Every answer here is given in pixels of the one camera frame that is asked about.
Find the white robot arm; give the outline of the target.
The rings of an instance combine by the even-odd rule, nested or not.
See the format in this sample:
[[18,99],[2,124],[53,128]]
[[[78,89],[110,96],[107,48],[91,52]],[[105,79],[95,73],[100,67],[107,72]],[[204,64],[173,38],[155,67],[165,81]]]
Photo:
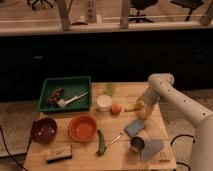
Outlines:
[[190,171],[213,171],[213,111],[176,90],[173,84],[170,73],[151,74],[138,101],[153,106],[163,97],[172,103],[195,128]]

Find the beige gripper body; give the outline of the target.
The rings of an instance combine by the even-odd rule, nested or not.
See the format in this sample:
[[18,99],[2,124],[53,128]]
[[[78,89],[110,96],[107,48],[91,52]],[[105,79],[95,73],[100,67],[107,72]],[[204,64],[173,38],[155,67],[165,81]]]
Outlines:
[[154,107],[147,105],[142,97],[136,100],[136,107],[138,109],[136,115],[142,120],[147,119],[154,110]]

